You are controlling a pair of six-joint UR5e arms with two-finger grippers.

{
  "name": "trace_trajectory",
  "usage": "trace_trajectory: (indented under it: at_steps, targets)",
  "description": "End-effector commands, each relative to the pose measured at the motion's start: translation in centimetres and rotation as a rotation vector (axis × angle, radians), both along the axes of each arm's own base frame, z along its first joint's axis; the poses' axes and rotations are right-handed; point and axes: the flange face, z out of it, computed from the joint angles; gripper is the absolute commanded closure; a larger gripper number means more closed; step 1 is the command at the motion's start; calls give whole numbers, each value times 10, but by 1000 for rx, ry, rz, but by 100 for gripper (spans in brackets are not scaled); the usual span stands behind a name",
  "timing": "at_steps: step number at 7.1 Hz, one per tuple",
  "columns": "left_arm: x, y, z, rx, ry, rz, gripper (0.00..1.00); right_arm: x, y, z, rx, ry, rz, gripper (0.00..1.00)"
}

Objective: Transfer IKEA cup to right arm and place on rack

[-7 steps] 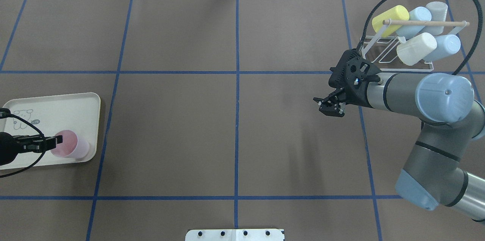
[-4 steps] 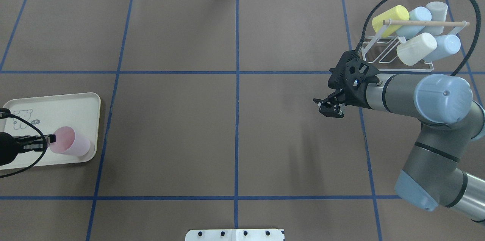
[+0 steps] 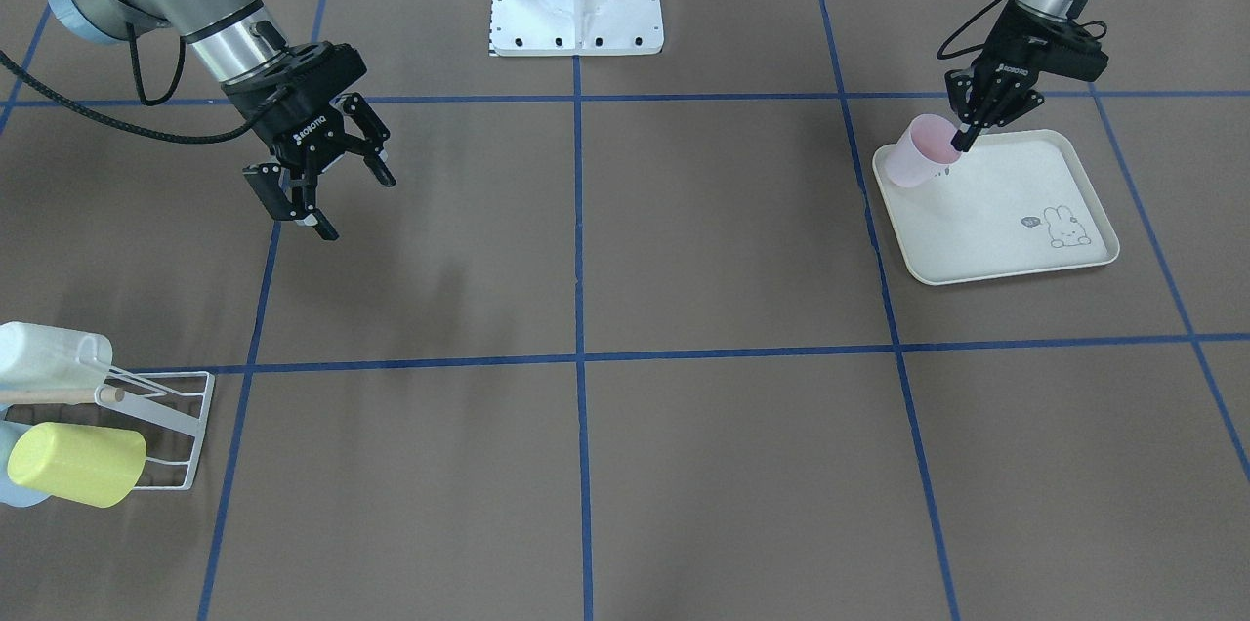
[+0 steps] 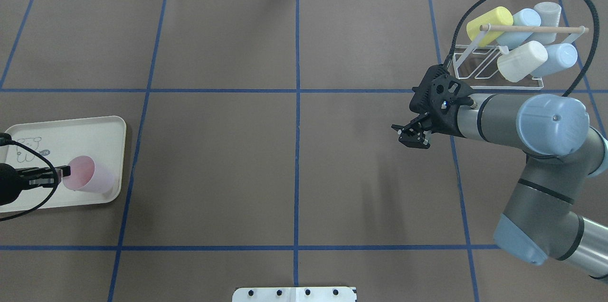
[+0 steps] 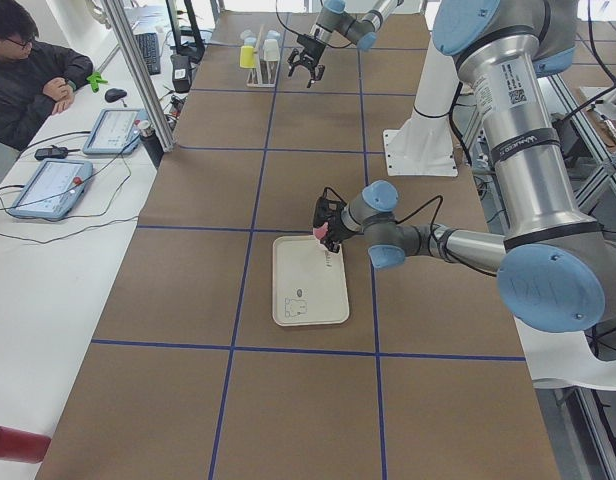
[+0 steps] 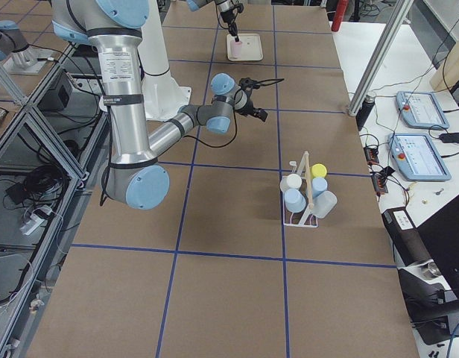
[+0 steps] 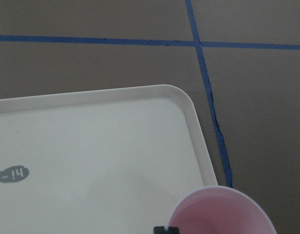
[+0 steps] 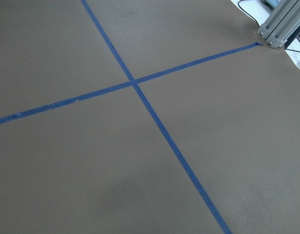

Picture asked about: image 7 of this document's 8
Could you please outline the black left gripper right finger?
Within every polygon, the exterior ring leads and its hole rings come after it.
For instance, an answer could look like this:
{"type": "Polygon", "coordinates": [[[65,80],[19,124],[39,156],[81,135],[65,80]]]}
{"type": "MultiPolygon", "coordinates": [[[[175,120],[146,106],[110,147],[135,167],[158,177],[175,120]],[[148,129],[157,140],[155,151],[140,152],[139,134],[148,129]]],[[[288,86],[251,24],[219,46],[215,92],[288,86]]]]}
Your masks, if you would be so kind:
{"type": "Polygon", "coordinates": [[[178,227],[168,227],[167,234],[179,234],[178,227]]]}

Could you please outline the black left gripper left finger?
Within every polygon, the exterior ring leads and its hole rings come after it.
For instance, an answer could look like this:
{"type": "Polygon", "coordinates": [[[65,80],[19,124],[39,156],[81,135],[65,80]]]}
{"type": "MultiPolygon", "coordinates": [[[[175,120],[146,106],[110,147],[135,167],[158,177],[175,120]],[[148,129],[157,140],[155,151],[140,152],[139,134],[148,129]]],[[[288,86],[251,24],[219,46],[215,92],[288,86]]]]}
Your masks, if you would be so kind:
{"type": "Polygon", "coordinates": [[[166,229],[164,226],[156,226],[153,228],[153,234],[166,234],[166,229]]]}

